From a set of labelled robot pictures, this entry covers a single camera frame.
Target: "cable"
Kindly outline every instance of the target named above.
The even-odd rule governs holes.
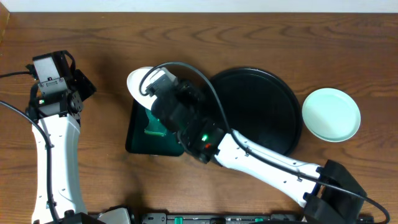
[[[12,105],[0,101],[1,105],[4,105],[6,108],[9,108],[10,110],[15,111],[17,114],[23,116],[26,120],[28,120],[37,130],[39,133],[43,136],[44,142],[45,142],[45,148],[47,151],[47,200],[48,200],[48,205],[51,213],[51,217],[53,219],[53,222],[58,224],[58,217],[57,214],[55,213],[55,206],[54,206],[54,201],[52,197],[52,180],[51,180],[51,144],[50,140],[47,137],[47,135],[44,133],[43,129],[37,125],[34,121],[32,121],[24,112],[20,111],[19,109],[13,107]]]
[[[295,175],[295,176],[297,176],[297,177],[300,178],[300,179],[309,180],[309,181],[315,182],[315,183],[317,183],[317,184],[324,185],[325,187],[329,187],[329,188],[338,190],[338,191],[340,191],[340,192],[349,194],[349,195],[351,195],[351,196],[360,198],[361,200],[364,200],[365,202],[368,202],[368,203],[370,203],[371,205],[374,205],[376,208],[378,208],[378,209],[386,216],[386,219],[385,219],[383,222],[379,222],[379,223],[375,223],[375,224],[387,224],[387,223],[390,222],[390,219],[391,219],[391,218],[390,218],[390,215],[389,215],[388,211],[387,211],[382,205],[380,205],[379,203],[375,202],[374,200],[372,200],[372,199],[370,199],[370,198],[368,198],[368,197],[362,196],[362,195],[360,195],[360,194],[351,192],[351,191],[349,191],[349,190],[342,189],[341,187],[337,187],[337,186],[335,186],[335,185],[332,185],[332,184],[326,183],[326,182],[324,182],[324,181],[318,180],[318,179],[316,179],[316,178],[314,178],[314,177],[310,177],[310,176],[308,176],[308,175],[306,175],[306,174],[303,174],[303,173],[300,173],[300,172],[296,172],[296,171],[290,170],[290,169],[288,169],[288,168],[286,168],[286,167],[282,167],[281,165],[276,164],[276,163],[273,163],[273,162],[271,162],[271,161],[265,160],[265,159],[262,158],[261,156],[259,156],[259,155],[255,154],[255,153],[253,153],[248,147],[244,146],[244,145],[239,141],[239,139],[236,137],[235,133],[233,132],[233,130],[232,130],[231,127],[229,126],[228,120],[227,120],[226,115],[225,115],[225,112],[224,112],[223,105],[221,104],[221,101],[220,101],[220,99],[218,98],[217,92],[216,92],[216,90],[214,89],[213,85],[210,83],[209,79],[208,79],[201,71],[199,71],[197,68],[193,67],[192,65],[189,65],[189,64],[184,63],[184,62],[165,62],[165,63],[162,63],[162,64],[160,64],[160,65],[157,65],[157,66],[151,68],[151,69],[144,75],[143,79],[141,80],[141,82],[140,82],[140,84],[139,84],[139,91],[140,91],[140,93],[141,93],[143,96],[148,95],[148,93],[143,93],[143,92],[141,91],[142,84],[144,83],[145,79],[146,79],[153,71],[157,70],[158,68],[163,68],[163,67],[165,67],[165,66],[167,66],[167,65],[179,65],[179,66],[183,66],[183,67],[185,67],[185,68],[189,68],[190,70],[194,71],[197,75],[199,75],[199,76],[203,79],[203,81],[205,81],[205,83],[206,83],[207,86],[210,88],[211,93],[213,94],[213,96],[214,96],[214,98],[215,98],[215,100],[216,100],[216,102],[217,102],[218,108],[220,109],[221,117],[222,117],[222,119],[223,119],[223,121],[224,121],[224,125],[225,125],[225,127],[226,127],[227,133],[231,134],[231,136],[232,136],[232,138],[234,139],[234,141],[236,142],[236,144],[237,144],[240,148],[242,148],[247,154],[249,154],[250,156],[252,156],[252,157],[254,157],[254,158],[260,160],[261,162],[264,162],[265,164],[270,165],[270,166],[272,166],[272,167],[274,167],[274,168],[276,168],[276,169],[280,169],[280,170],[282,170],[282,171],[284,171],[284,172],[286,172],[286,173],[288,173],[288,174]]]
[[[31,72],[12,72],[4,75],[0,75],[0,78],[10,77],[13,75],[31,75]]]

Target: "white plate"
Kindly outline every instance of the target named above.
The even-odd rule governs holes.
[[[311,93],[303,104],[303,120],[316,137],[330,142],[354,136],[361,124],[361,113],[346,93],[323,88]]]

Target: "black circular plate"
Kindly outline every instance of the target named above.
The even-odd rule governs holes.
[[[250,140],[288,156],[302,131],[300,105],[280,78],[256,68],[232,68],[210,79],[231,127]],[[213,98],[205,91],[206,97]],[[219,111],[213,101],[215,119]]]

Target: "wooden surface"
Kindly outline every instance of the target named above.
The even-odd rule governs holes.
[[[0,44],[5,33],[10,13],[0,2]]]
[[[137,211],[299,212],[288,196],[246,174],[193,158],[128,154],[132,105],[128,74],[170,60],[209,77],[237,66],[275,73],[300,103],[333,87],[362,116],[349,141],[330,143],[305,127],[292,157],[334,159],[398,223],[398,15],[396,14],[11,14],[0,73],[23,70],[36,55],[67,49],[98,92],[85,102],[78,146],[80,185],[89,211],[127,203]],[[27,106],[33,80],[0,80],[0,99]],[[31,126],[0,108],[0,223],[28,223],[36,197]],[[366,204],[363,213],[383,216]]]

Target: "green light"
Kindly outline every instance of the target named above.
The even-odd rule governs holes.
[[[207,134],[204,134],[202,137],[201,137],[201,140],[202,141],[206,141],[207,139],[208,139],[208,135]]]

